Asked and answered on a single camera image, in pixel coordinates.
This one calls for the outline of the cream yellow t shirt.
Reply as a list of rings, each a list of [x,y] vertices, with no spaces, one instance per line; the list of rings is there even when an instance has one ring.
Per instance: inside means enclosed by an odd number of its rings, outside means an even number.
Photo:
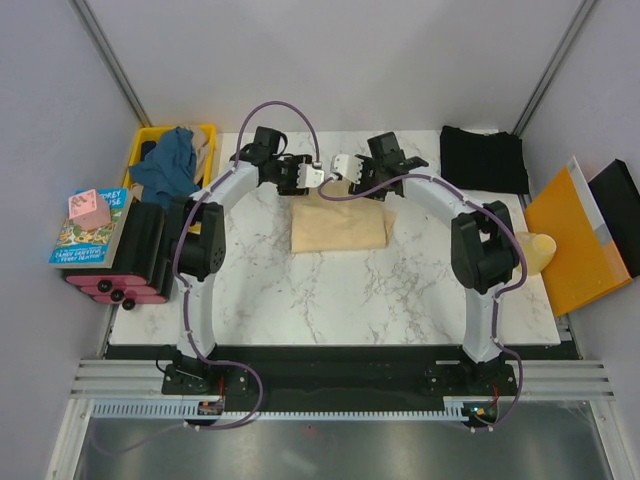
[[[311,190],[307,196],[291,201],[291,252],[385,248],[392,237],[396,216],[375,200],[327,201]]]

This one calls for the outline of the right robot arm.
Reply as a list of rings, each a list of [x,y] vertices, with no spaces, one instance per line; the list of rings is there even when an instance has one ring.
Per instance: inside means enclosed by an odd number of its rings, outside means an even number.
[[[481,204],[442,179],[428,162],[407,157],[396,135],[387,132],[367,140],[370,154],[360,155],[360,176],[349,192],[382,200],[388,193],[430,211],[450,231],[450,263],[464,287],[466,324],[462,348],[469,362],[458,368],[467,392],[483,392],[494,381],[489,362],[498,347],[500,291],[519,263],[510,213],[500,201]]]

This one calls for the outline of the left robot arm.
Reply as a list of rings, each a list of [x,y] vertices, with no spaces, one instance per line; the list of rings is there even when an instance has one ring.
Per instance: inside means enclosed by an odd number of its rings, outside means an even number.
[[[284,133],[258,127],[253,141],[237,148],[218,177],[171,200],[163,248],[181,302],[177,350],[194,360],[184,379],[196,392],[211,392],[220,378],[209,356],[216,348],[212,295],[226,257],[225,215],[264,183],[274,185],[281,196],[306,195],[323,176],[316,153],[290,153]]]

